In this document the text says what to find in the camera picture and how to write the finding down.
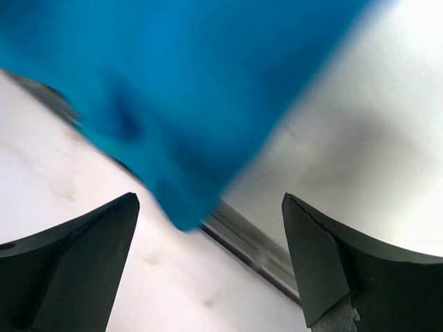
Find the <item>blue t-shirt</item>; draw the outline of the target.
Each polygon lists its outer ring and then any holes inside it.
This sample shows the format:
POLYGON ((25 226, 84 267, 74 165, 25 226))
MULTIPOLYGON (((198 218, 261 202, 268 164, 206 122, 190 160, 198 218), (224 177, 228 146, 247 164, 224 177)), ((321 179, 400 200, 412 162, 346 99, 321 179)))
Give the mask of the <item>blue t-shirt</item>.
POLYGON ((367 1, 2 1, 1 67, 197 228, 367 1))

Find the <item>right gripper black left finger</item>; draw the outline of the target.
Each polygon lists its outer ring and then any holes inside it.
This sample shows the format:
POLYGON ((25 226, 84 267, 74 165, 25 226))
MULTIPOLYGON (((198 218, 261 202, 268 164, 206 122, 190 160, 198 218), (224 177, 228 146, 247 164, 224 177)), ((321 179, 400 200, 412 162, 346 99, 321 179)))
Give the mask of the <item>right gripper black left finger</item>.
POLYGON ((2 331, 105 331, 136 228, 135 193, 1 245, 2 331))

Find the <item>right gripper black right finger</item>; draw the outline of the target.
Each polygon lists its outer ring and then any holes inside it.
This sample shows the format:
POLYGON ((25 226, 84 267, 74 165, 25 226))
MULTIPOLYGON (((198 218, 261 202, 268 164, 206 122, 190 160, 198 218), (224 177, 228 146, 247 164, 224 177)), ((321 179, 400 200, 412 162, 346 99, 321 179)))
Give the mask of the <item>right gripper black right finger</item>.
POLYGON ((441 331, 442 258, 335 221, 292 194, 282 216, 312 331, 441 331))

